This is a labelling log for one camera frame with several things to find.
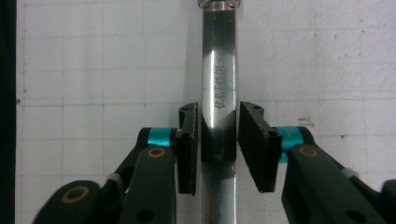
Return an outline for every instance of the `white wall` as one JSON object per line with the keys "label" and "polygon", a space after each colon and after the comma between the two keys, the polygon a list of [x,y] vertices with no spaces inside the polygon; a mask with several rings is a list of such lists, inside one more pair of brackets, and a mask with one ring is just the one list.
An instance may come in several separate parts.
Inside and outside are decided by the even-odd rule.
{"label": "white wall", "polygon": [[[195,0],[24,0],[18,11],[24,224],[60,186],[103,184],[142,127],[176,127],[178,108],[200,101],[202,11]],[[306,125],[375,189],[396,178],[395,11],[392,0],[246,0],[237,9],[240,99],[262,105],[273,126]],[[277,193],[260,195],[238,156],[238,222],[288,223],[286,166]],[[178,223],[198,223],[198,202],[178,198]]]}

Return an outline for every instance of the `teal clamp part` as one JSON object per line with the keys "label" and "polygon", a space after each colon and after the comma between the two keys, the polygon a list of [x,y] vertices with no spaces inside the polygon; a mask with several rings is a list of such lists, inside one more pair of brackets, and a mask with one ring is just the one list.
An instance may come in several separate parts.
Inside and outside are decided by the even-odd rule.
{"label": "teal clamp part", "polygon": [[148,134],[148,144],[159,147],[171,146],[172,128],[151,128]]}
{"label": "teal clamp part", "polygon": [[288,156],[287,152],[291,150],[297,144],[303,144],[304,139],[301,135],[300,130],[295,126],[286,126],[286,127],[276,127],[277,130],[282,133],[282,156],[280,158],[280,163],[287,163]]}

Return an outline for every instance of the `metal rod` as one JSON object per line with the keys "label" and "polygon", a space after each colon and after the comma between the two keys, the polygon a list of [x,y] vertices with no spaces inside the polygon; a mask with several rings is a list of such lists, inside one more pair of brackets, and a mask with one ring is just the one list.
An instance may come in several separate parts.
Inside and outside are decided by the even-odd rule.
{"label": "metal rod", "polygon": [[199,0],[204,14],[201,223],[236,223],[235,9]]}

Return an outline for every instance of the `metal tube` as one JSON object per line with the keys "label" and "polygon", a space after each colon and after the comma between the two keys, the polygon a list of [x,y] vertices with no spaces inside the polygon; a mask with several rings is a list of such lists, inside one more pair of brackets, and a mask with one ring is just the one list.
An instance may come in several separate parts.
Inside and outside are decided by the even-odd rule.
{"label": "metal tube", "polygon": [[199,0],[204,12],[201,223],[236,223],[235,9]]}

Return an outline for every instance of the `serial number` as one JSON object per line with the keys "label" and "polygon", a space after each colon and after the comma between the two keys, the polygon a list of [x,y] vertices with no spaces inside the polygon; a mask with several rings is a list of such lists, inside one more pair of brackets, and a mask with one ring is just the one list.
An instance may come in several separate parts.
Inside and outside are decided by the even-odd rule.
{"label": "serial number", "polygon": [[226,76],[224,66],[215,66],[215,108],[222,109],[225,107],[226,94]]}

